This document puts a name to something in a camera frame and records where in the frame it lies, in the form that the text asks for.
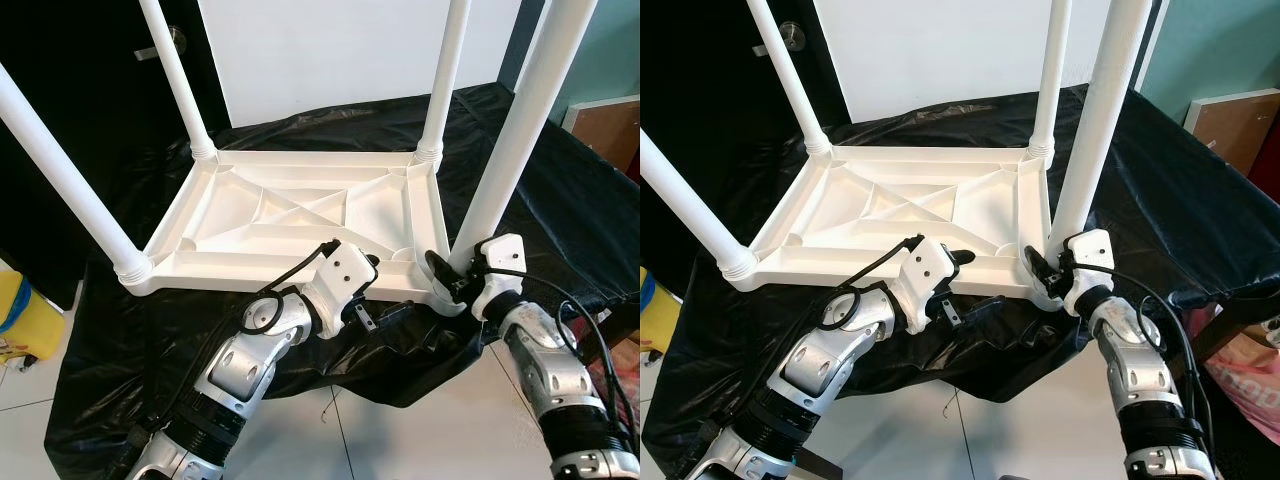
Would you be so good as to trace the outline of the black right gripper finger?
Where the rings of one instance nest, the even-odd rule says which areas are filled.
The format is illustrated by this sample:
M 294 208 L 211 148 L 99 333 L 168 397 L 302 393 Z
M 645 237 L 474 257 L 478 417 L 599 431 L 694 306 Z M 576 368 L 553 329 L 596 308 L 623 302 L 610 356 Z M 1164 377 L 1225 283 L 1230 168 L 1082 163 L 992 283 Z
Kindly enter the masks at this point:
M 1043 293 L 1052 293 L 1056 282 L 1056 269 L 1033 246 L 1023 247 L 1023 262 L 1028 274 L 1033 279 L 1033 285 Z
M 428 275 L 436 289 L 451 298 L 457 298 L 460 293 L 460 274 L 435 251 L 425 252 Z

